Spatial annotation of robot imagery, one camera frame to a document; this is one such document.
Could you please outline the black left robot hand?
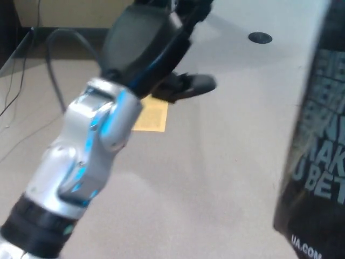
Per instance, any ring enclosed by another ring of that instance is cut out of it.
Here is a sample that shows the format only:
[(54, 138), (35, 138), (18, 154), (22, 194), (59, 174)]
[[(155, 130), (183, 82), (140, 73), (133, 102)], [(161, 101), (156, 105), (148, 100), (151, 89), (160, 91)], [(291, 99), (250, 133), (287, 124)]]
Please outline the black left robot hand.
[(177, 74), (176, 66), (191, 46), (197, 23), (212, 1), (134, 1), (110, 28), (101, 51), (101, 76), (148, 95), (175, 103), (213, 91), (209, 74)]

